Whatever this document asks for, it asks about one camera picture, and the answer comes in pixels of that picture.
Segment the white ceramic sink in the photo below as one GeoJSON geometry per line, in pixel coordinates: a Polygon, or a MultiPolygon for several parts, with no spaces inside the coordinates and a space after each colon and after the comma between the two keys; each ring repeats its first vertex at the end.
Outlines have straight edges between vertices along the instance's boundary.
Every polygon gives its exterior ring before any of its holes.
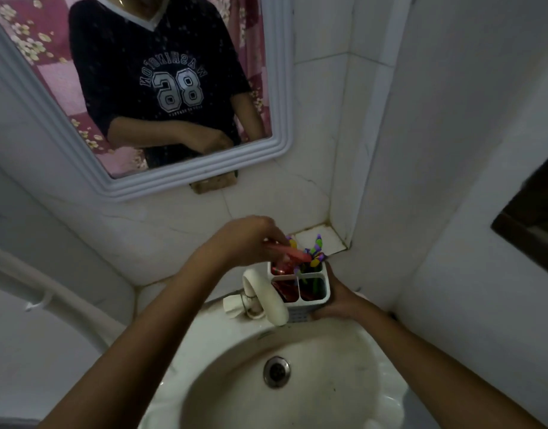
{"type": "Polygon", "coordinates": [[[227,319],[220,306],[197,317],[141,429],[398,428],[407,384],[355,323],[323,320],[275,328],[227,319]],[[272,357],[290,366],[267,386],[272,357]]]}

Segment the black t-shirt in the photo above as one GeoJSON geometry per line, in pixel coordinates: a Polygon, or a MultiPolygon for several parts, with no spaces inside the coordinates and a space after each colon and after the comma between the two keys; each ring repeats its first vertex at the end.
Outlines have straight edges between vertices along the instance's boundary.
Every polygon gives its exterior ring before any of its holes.
{"type": "MultiPolygon", "coordinates": [[[[69,37],[88,113],[105,136],[125,116],[197,123],[240,144],[230,98],[250,86],[209,1],[169,0],[150,31],[97,0],[81,0],[69,12],[69,37]]],[[[144,151],[149,167],[199,155],[183,144],[144,151]]]]}

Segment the toothbrush holder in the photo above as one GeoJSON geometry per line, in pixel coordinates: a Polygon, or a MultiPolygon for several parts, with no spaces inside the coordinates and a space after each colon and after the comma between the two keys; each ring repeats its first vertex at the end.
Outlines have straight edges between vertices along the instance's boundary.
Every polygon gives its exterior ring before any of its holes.
{"type": "Polygon", "coordinates": [[[288,309],[289,313],[289,320],[288,322],[307,322],[308,321],[308,313],[313,312],[314,310],[317,310],[324,304],[326,304],[329,301],[330,297],[330,288],[329,288],[329,278],[328,278],[328,270],[326,268],[325,263],[321,263],[321,271],[319,272],[307,272],[307,273],[301,273],[298,272],[297,274],[289,274],[284,276],[276,276],[272,274],[272,265],[270,262],[268,262],[268,280],[270,282],[273,281],[294,281],[296,286],[298,287],[299,292],[299,298],[297,301],[293,303],[284,303],[284,305],[288,309]],[[321,279],[323,283],[323,289],[324,289],[324,297],[320,300],[313,300],[313,301],[305,301],[302,299],[302,295],[300,292],[300,280],[307,280],[307,279],[321,279]]]}

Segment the shower curtain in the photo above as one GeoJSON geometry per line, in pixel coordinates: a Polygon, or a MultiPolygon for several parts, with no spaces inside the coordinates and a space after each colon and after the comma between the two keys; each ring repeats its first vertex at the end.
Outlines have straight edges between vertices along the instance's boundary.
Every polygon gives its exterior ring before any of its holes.
{"type": "MultiPolygon", "coordinates": [[[[141,150],[113,149],[86,112],[71,60],[68,12],[78,0],[0,0],[0,24],[74,129],[113,178],[147,170],[141,150]]],[[[238,50],[252,96],[271,135],[260,0],[209,0],[219,10],[238,50]]],[[[247,140],[239,124],[243,141],[247,140]]]]}

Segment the metal sink drain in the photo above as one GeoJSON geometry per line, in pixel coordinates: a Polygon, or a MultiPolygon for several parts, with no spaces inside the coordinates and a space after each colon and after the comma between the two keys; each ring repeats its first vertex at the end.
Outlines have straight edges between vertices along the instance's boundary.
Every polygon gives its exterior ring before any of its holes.
{"type": "Polygon", "coordinates": [[[264,382],[270,388],[281,388],[290,379],[290,365],[282,357],[273,357],[264,365],[264,382]]]}

